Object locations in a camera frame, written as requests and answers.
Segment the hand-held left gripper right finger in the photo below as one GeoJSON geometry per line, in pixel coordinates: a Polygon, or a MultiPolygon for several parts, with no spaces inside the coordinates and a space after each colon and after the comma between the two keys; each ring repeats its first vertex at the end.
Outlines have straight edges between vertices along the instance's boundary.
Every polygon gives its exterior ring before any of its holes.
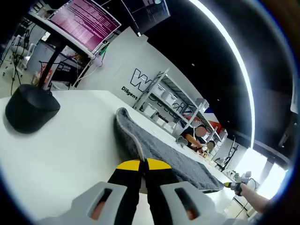
{"type": "Polygon", "coordinates": [[[179,182],[164,161],[147,158],[145,183],[156,225],[222,225],[225,216],[214,202],[187,181],[179,182]]]}

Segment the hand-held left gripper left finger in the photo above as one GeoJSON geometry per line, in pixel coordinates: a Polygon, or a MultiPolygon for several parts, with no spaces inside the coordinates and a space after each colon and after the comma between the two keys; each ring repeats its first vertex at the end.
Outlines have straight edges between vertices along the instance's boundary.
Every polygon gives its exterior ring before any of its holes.
{"type": "Polygon", "coordinates": [[[130,225],[139,202],[140,160],[117,166],[108,182],[99,182],[71,203],[57,217],[38,221],[39,225],[130,225]]]}

